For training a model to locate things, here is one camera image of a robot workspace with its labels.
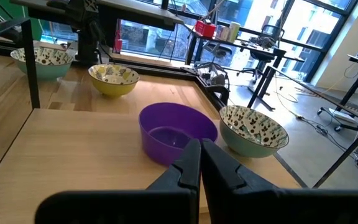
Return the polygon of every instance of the yellow bowl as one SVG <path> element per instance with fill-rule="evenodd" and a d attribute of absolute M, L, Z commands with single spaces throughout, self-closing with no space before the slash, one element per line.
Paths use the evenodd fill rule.
<path fill-rule="evenodd" d="M 121 65 L 93 65 L 88 73 L 92 77 L 93 86 L 110 97 L 128 94 L 139 81 L 137 72 Z"/>

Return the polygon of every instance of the patterned bowl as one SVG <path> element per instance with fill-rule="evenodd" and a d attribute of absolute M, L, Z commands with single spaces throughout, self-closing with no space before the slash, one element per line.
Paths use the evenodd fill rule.
<path fill-rule="evenodd" d="M 40 80 L 64 77 L 73 62 L 73 57 L 66 52 L 44 47 L 34 47 L 34 56 L 37 78 Z M 24 48 L 12 51 L 11 57 L 15 60 L 19 69 L 27 74 Z"/>
<path fill-rule="evenodd" d="M 219 114 L 222 138 L 242 156 L 267 157 L 290 141 L 281 125 L 256 110 L 244 106 L 225 106 Z"/>
<path fill-rule="evenodd" d="M 128 94 L 139 81 L 137 72 L 120 65 L 93 65 L 88 73 L 92 77 L 93 86 L 111 97 Z"/>

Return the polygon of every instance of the floor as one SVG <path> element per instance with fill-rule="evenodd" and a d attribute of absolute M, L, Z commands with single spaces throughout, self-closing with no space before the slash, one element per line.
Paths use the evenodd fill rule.
<path fill-rule="evenodd" d="M 246 105 L 250 98 L 250 92 L 242 85 L 248 85 L 252 78 L 248 74 L 236 77 L 235 73 L 230 73 L 232 87 L 230 104 Z M 163 81 L 169 85 L 169 92 L 159 92 L 153 86 L 157 81 L 155 77 L 142 77 L 147 82 L 147 88 L 144 91 L 138 91 L 136 97 L 144 99 L 141 105 L 125 104 L 120 101 L 111 103 L 107 98 L 100 97 L 99 93 L 91 86 L 90 79 L 86 73 L 79 69 L 73 69 L 64 79 L 59 82 L 42 82 L 40 83 L 40 100 L 42 108 L 56 110 L 78 110 L 78 111 L 100 111 L 108 112 L 111 108 L 119 108 L 118 113 L 138 113 L 144 105 L 148 104 L 149 96 L 178 94 L 183 95 L 193 87 L 189 84 L 170 80 Z M 321 106 L 330 106 L 321 98 L 297 95 L 293 93 L 293 84 L 287 80 L 277 79 L 277 86 L 284 86 L 283 95 L 291 93 L 297 98 L 298 103 L 292 103 L 282 99 L 282 103 L 297 114 L 305 118 L 319 122 L 323 125 L 330 123 L 331 117 L 328 114 L 316 115 Z M 277 99 L 275 91 L 275 81 L 271 84 L 272 101 L 274 101 L 277 110 L 275 112 L 267 111 L 263 105 L 255 104 L 255 109 L 266 113 L 273 119 L 284 125 L 290 135 L 290 144 L 281 149 L 278 153 L 284 161 L 297 173 L 303 182 L 311 187 L 325 173 L 325 171 L 341 155 L 342 151 L 319 135 L 314 129 L 306 123 L 297 121 L 295 117 L 285 109 Z M 183 98 L 186 103 L 191 103 L 194 107 L 201 110 L 202 105 L 197 105 L 196 101 L 189 101 Z M 14 65 L 9 57 L 0 57 L 0 159 L 9 147 L 7 142 L 15 138 L 30 113 L 30 100 L 28 94 L 27 80 Z M 215 111 L 204 111 L 214 118 L 218 118 Z M 337 125 L 334 120 L 327 127 L 329 132 L 343 146 L 347 147 L 353 141 L 356 132 L 342 130 L 335 133 L 333 127 Z M 323 184 L 323 188 L 335 189 L 358 189 L 358 168 L 355 166 L 353 158 L 348 158 L 343 165 Z"/>

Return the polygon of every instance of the wooden table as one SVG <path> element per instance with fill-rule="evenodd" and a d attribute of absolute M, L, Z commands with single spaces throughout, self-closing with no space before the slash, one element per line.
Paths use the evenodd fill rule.
<path fill-rule="evenodd" d="M 299 187 L 273 156 L 235 157 L 277 186 Z M 34 110 L 0 164 L 0 223 L 32 223 L 38 204 L 63 190 L 144 189 L 165 169 L 141 149 L 136 116 Z"/>

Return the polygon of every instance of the teal bowl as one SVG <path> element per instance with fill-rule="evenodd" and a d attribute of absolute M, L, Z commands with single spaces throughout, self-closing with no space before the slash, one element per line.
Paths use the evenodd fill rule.
<path fill-rule="evenodd" d="M 34 47 L 35 67 L 39 80 L 54 80 L 64 77 L 70 69 L 73 57 L 62 50 Z M 17 67 L 27 74 L 25 65 L 24 49 L 17 49 L 11 52 L 11 57 Z"/>
<path fill-rule="evenodd" d="M 263 158 L 286 146 L 290 138 L 276 121 L 244 106 L 225 106 L 219 130 L 226 144 L 242 156 Z"/>

